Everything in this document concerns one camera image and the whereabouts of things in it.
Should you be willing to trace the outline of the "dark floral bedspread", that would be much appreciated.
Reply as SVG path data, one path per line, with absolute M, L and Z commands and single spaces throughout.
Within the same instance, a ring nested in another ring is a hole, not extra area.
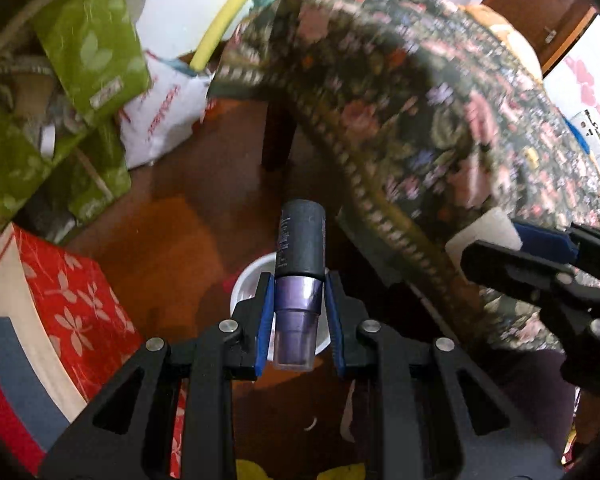
M 600 170 L 542 84 L 449 0 L 274 0 L 223 51 L 215 98 L 280 101 L 343 178 L 343 231 L 465 344 L 556 350 L 539 311 L 464 280 L 446 243 L 490 210 L 600 228 Z

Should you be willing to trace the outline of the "purple black lipstick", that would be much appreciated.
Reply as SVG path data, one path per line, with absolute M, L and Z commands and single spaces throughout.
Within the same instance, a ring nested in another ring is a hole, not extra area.
M 324 283 L 324 208 L 291 200 L 280 216 L 275 260 L 274 364 L 281 370 L 313 368 Z

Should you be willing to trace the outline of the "red floral box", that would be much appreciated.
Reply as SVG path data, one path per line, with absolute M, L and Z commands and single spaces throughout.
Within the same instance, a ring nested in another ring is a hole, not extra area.
M 143 343 L 100 266 L 12 224 L 0 237 L 0 441 L 37 474 Z

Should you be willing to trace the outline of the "brown wooden door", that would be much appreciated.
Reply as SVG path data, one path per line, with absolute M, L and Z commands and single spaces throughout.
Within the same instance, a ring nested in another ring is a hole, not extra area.
M 521 32 L 548 73 L 596 17 L 592 0 L 482 0 Z

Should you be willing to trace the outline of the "green leaf-pattern bag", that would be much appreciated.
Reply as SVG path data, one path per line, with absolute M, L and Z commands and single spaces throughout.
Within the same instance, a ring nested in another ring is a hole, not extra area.
M 0 231 L 86 223 L 131 179 L 114 118 L 150 75 L 126 0 L 0 0 Z

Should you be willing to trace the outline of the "white HotMaxx bag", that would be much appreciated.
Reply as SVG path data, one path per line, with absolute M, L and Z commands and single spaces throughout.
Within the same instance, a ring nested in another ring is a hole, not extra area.
M 145 53 L 150 87 L 120 112 L 120 138 L 126 168 L 149 165 L 193 134 L 208 105 L 213 75 L 196 73 L 180 60 Z

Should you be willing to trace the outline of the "orange colourful blanket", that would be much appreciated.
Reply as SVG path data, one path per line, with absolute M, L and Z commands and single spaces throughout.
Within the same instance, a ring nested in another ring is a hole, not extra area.
M 503 15 L 484 4 L 468 4 L 463 9 L 482 26 L 490 29 L 537 81 L 543 80 L 541 64 L 532 45 Z

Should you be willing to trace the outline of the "white foam piece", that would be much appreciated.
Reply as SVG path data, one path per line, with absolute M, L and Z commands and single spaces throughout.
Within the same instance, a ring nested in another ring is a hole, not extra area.
M 507 249 L 519 250 L 522 240 L 513 221 L 501 207 L 494 207 L 457 232 L 444 246 L 460 276 L 467 282 L 462 270 L 463 252 L 475 242 L 487 242 Z

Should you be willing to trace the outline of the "white sliding wardrobe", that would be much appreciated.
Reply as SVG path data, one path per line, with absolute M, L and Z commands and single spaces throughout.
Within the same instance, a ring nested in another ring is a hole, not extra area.
M 544 87 L 585 138 L 600 170 L 600 16 L 544 77 Z

